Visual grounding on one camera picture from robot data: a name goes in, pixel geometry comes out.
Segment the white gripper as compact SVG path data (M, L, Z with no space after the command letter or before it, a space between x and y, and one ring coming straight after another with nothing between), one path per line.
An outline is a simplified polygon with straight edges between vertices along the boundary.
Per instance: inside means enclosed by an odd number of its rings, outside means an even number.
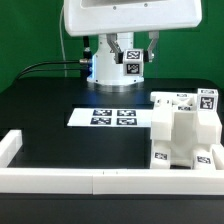
M117 64L123 63L123 51L116 33L150 31L144 61L152 62L158 31L197 27L201 20L201 0L64 0L69 35L107 34Z

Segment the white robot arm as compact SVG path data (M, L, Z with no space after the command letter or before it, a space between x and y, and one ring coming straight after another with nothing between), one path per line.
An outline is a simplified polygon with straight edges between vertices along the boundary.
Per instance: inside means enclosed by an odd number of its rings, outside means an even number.
M161 30L196 27L201 0L64 0L71 36L98 37L87 82L122 91L144 82L144 64L154 58Z

